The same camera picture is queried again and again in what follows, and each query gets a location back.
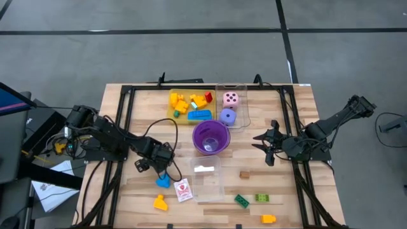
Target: playing card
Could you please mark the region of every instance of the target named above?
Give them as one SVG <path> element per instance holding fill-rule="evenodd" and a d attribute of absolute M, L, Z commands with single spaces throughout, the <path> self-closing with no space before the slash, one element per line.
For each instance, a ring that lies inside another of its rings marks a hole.
<path fill-rule="evenodd" d="M 188 180 L 186 178 L 180 180 L 179 182 L 174 182 L 174 188 L 176 189 L 178 201 L 182 202 L 191 199 L 192 192 Z"/>

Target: purple cup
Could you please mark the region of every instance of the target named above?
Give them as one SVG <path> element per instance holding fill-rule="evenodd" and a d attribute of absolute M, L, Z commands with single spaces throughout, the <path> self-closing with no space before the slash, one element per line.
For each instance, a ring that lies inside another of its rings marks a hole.
<path fill-rule="evenodd" d="M 195 126 L 192 133 L 193 144 L 204 155 L 216 155 L 228 147 L 229 129 L 220 121 L 205 120 Z"/>

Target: transparent box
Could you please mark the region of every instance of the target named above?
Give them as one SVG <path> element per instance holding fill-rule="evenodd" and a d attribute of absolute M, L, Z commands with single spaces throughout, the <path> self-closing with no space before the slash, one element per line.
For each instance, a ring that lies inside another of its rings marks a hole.
<path fill-rule="evenodd" d="M 234 84 L 218 84 L 215 87 L 216 91 L 216 111 L 217 117 L 221 116 L 223 110 L 223 94 L 226 92 L 235 92 L 239 96 L 239 105 L 236 110 L 236 121 L 235 124 L 231 127 L 228 127 L 229 130 L 241 131 L 244 127 L 250 125 L 250 116 L 249 116 L 249 106 L 247 105 L 247 86 L 243 83 L 236 85 Z"/>
<path fill-rule="evenodd" d="M 202 156 L 191 160 L 192 194 L 197 202 L 224 199 L 221 160 L 218 156 Z"/>

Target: red toy block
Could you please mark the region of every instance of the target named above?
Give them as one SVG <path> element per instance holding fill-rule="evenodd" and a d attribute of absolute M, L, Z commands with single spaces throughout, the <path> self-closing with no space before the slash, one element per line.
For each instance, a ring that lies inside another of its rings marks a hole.
<path fill-rule="evenodd" d="M 212 102 L 212 94 L 210 92 L 205 92 L 205 99 L 207 102 Z"/>

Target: computer monitor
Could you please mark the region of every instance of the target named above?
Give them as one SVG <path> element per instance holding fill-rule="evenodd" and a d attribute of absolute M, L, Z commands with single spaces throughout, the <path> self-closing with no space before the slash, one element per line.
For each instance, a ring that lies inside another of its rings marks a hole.
<path fill-rule="evenodd" d="M 37 104 L 0 82 L 0 116 L 36 107 Z"/>

